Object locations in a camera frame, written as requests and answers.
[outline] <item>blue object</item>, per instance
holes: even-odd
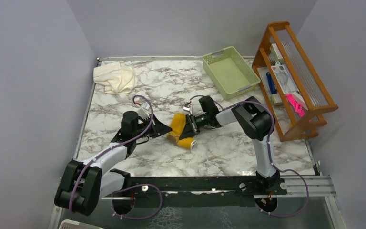
[[[277,94],[277,89],[275,88],[275,84],[273,82],[273,79],[271,78],[270,72],[266,73],[267,81],[269,82],[269,88],[271,94]]]

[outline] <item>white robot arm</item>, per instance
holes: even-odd
[[[254,97],[247,101],[259,103]],[[223,127],[233,122],[238,122],[246,135],[252,139],[256,161],[258,187],[261,190],[268,191],[274,184],[280,180],[279,172],[270,162],[267,149],[267,135],[272,126],[272,121],[268,112],[255,104],[242,103],[235,104],[227,109],[219,111],[210,96],[204,96],[199,99],[200,105],[204,111],[203,114],[186,116],[186,125],[180,138],[192,137],[200,133],[200,128],[210,125],[215,128]],[[143,135],[144,137],[155,138],[164,135],[172,129],[160,121],[154,119],[152,123],[145,112],[128,111],[123,114],[121,128],[111,143],[97,155],[82,162],[71,161],[68,163],[57,194],[54,199],[56,206],[68,208],[71,198],[71,191],[75,184],[75,179],[81,173],[81,170],[90,163],[83,176],[83,182],[78,185],[77,193],[74,197],[72,209],[84,215],[89,215],[95,209],[99,199],[108,194],[126,188],[126,180],[130,177],[127,172],[117,169],[110,170],[117,163],[125,160],[136,148],[136,141],[131,141],[123,146],[115,147],[121,142],[133,139],[142,132],[149,124],[151,128]],[[270,148],[271,157],[274,158],[273,149]]]

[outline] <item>plastic basket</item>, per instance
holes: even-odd
[[[203,56],[203,68],[225,100],[253,90],[259,77],[234,47]]]

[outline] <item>white marble table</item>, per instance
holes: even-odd
[[[130,94],[108,95],[96,85],[86,127],[83,132],[78,160],[84,160],[101,151],[120,128],[122,114],[135,110],[132,97],[140,94],[153,104],[156,117],[170,124],[182,105],[190,97],[210,95],[227,107],[250,96],[264,103],[259,87],[242,96],[224,101],[210,78],[203,70],[203,62],[192,61],[125,61],[136,74],[136,88]],[[197,101],[194,109],[201,112]],[[276,110],[279,121],[285,120]],[[204,130],[195,137],[192,150],[180,148],[166,140],[165,136],[151,139],[137,146],[134,153],[114,168],[127,171],[132,176],[237,176],[254,175],[256,156],[253,144],[238,123],[215,130]],[[301,174],[314,174],[305,141],[280,142],[272,135],[275,159],[281,169],[291,168]]]

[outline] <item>pink sticky note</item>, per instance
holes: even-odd
[[[302,105],[295,101],[295,99],[293,98],[293,95],[286,94],[285,96],[287,97],[287,100],[290,102],[291,106],[293,106],[293,108],[295,109],[295,112],[297,112],[299,114],[299,116],[301,116],[301,117],[304,116],[305,112],[302,109]]]

